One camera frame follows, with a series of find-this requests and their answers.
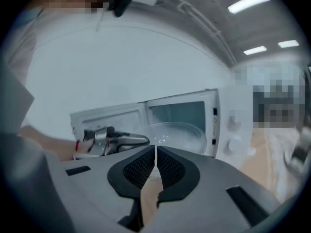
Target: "fluorescent light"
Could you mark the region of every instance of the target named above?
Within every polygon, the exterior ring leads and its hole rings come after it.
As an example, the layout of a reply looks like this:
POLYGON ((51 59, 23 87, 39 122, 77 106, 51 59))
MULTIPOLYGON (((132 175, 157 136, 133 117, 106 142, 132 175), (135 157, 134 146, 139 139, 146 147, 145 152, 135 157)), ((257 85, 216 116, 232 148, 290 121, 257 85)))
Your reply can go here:
POLYGON ((234 3, 233 5, 228 7, 228 10, 231 13, 237 13, 240 12, 241 10, 247 9, 249 7, 252 7, 256 4, 262 3, 262 2, 267 2, 270 0, 240 0, 236 3, 234 3))
POLYGON ((281 48, 290 48, 290 47, 297 47, 297 46, 299 46, 299 43, 296 40, 292 40, 292 41, 282 41, 282 42, 279 42, 278 45, 281 48))
POLYGON ((253 53, 264 52, 266 50, 267 49, 264 46, 260 46, 260 47, 254 48, 254 49, 246 50, 246 51, 244 51, 244 53, 246 55, 250 55, 250 54, 253 54, 253 53))

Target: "black slot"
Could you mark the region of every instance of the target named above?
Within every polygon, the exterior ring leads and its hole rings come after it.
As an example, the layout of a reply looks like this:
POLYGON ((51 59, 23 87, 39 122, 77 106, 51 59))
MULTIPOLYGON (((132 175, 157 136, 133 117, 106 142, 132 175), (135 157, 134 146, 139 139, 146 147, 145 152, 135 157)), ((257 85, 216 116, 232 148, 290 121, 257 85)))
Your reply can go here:
POLYGON ((240 186, 226 190, 251 227, 266 219, 269 214, 240 186))
POLYGON ((91 170, 91 169, 88 166, 80 166, 80 167, 68 169, 68 170, 66 170, 66 173, 68 174, 68 176, 71 176, 71 175, 83 173, 83 172, 86 172, 89 170, 91 170))

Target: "red object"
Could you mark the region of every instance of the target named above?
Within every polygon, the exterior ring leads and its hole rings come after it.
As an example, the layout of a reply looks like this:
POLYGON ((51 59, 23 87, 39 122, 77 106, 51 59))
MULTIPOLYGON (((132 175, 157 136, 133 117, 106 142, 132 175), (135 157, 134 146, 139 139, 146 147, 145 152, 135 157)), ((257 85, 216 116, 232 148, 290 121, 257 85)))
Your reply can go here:
POLYGON ((78 145, 79 145, 79 143, 80 143, 80 140, 77 140, 77 142, 76 142, 76 151, 78 151, 78 145))

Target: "white wall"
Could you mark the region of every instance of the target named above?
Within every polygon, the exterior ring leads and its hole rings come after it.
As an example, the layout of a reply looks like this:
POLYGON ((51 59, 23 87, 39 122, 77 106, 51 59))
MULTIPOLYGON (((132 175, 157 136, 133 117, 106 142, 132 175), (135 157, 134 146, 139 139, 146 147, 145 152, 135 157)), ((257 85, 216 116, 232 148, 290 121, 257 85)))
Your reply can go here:
POLYGON ((27 117, 46 134, 72 138, 69 114, 214 89, 231 73, 186 20, 130 8, 122 17, 49 14, 38 22, 27 117))

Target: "person's arm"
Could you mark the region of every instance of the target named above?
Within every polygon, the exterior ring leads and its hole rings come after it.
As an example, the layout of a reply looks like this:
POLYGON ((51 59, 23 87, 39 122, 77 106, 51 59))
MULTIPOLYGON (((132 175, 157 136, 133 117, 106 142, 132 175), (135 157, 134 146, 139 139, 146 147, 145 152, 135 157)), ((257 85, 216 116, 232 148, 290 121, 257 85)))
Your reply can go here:
POLYGON ((30 138, 37 142, 44 150, 53 151, 57 154, 60 161, 70 161, 73 159, 72 155, 75 153, 87 153, 92 146, 93 140, 80 142, 77 151, 76 142, 62 139, 55 139, 46 136, 31 126, 26 126, 20 130, 23 137, 30 138))
MULTIPOLYGON (((5 64, 23 84, 26 84, 28 69, 32 61, 36 46, 34 23, 42 9, 46 8, 88 8, 93 2, 102 0, 32 0, 16 18, 1 47, 5 64)), ((20 134, 23 137, 31 138, 45 150, 55 152, 61 161, 72 160, 72 155, 76 152, 76 142, 55 139, 43 135, 28 123, 21 126, 20 134)), ((78 153, 86 153, 93 141, 81 142, 78 146, 78 153)))

